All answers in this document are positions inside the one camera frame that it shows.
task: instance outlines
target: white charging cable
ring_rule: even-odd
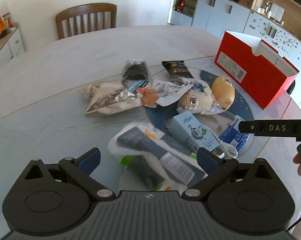
[[[205,128],[208,129],[212,133],[214,138],[219,142],[218,148],[220,148],[225,153],[225,156],[229,156],[234,159],[237,158],[238,152],[236,150],[236,147],[234,147],[233,145],[231,145],[229,143],[223,142],[220,138],[218,138],[218,136],[209,127],[206,126]]]

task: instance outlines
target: black snack bag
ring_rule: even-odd
[[[162,61],[162,65],[166,68],[172,82],[178,82],[179,78],[194,78],[183,60]]]
[[[143,60],[128,60],[125,64],[123,79],[148,79],[146,62]]]

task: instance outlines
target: triangular hole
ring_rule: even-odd
[[[259,165],[255,173],[256,178],[272,179],[267,169],[263,165]]]
[[[39,166],[38,165],[34,165],[30,171],[28,172],[27,176],[25,177],[25,179],[38,179],[38,178],[42,178],[44,177]]]

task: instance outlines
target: red shoe box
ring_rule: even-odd
[[[261,38],[227,31],[215,59],[263,109],[294,81],[298,69]]]

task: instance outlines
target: chair backrest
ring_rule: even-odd
[[[66,9],[56,15],[59,38],[116,27],[117,6],[90,3]]]

